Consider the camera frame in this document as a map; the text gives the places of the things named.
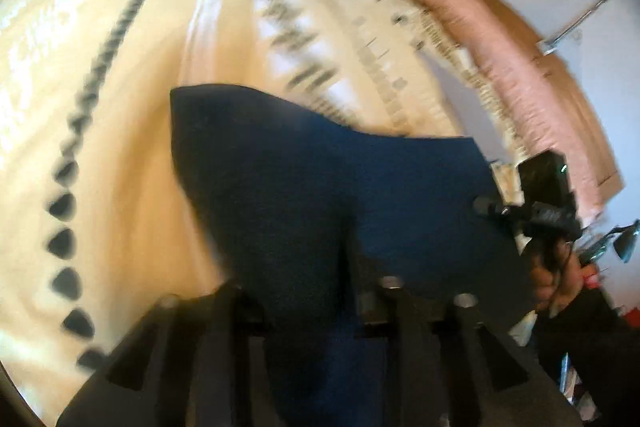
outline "pink pillow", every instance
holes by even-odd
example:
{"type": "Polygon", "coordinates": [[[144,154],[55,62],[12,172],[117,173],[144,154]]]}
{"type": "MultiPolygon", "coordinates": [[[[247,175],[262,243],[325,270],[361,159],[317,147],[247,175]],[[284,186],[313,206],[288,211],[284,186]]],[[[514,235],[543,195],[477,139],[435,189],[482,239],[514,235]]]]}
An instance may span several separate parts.
{"type": "Polygon", "coordinates": [[[429,7],[454,39],[466,46],[510,112],[530,155],[554,149],[565,155],[587,226],[602,211],[597,178],[580,136],[542,72],[514,42],[482,0],[417,0],[429,7]]]}

